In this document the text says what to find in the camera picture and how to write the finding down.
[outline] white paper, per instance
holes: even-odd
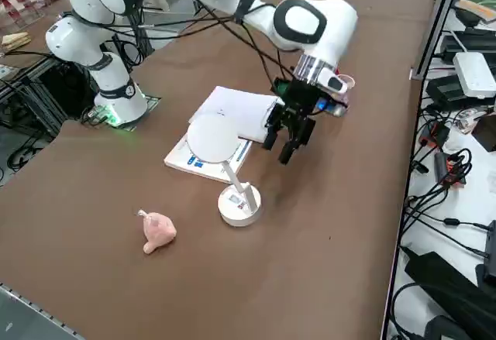
[[[177,143],[172,151],[167,155],[164,160],[166,166],[230,184],[229,176],[224,171],[222,164],[212,164],[200,161],[190,151],[186,137],[187,136],[184,135],[179,143]],[[239,169],[243,165],[250,148],[251,141],[239,139],[238,149],[229,160],[229,165],[235,173],[238,173]]]
[[[265,123],[278,100],[276,96],[216,87],[189,123],[199,115],[222,114],[236,123],[239,137],[263,143],[267,136]]]

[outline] white lamp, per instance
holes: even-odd
[[[224,115],[200,115],[189,126],[187,141],[197,158],[221,163],[231,180],[219,196],[224,221],[237,227],[253,224],[260,216],[260,192],[250,183],[241,184],[228,162],[239,145],[236,124]]]

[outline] pink toy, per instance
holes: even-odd
[[[167,217],[155,212],[147,214],[143,210],[138,211],[139,216],[143,216],[143,230],[148,242],[145,243],[143,251],[149,255],[157,248],[171,243],[176,238],[176,228]]]

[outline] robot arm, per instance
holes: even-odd
[[[315,124],[308,116],[320,98],[336,103],[335,115],[345,112],[347,87],[335,71],[357,24],[357,13],[349,4],[343,0],[284,0],[273,7],[261,0],[199,1],[210,9],[234,15],[237,21],[261,31],[282,50],[303,50],[294,69],[294,80],[277,85],[278,91],[274,91],[285,106],[279,112],[274,109],[267,122],[267,149],[283,127],[289,129],[291,137],[286,156],[305,145]],[[71,4],[87,22],[111,25],[115,15],[132,14],[143,0],[71,0]],[[100,103],[110,106],[121,117],[118,123],[130,122],[144,114],[146,102],[120,58],[99,50],[102,40],[109,36],[106,32],[70,17],[60,20],[47,33],[46,40],[58,57],[88,67],[102,90]]]

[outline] green light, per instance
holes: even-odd
[[[115,109],[113,106],[108,105],[107,106],[109,115],[110,115],[110,120],[109,123],[113,126],[117,126],[121,124],[121,118],[119,118],[119,115],[115,112]]]

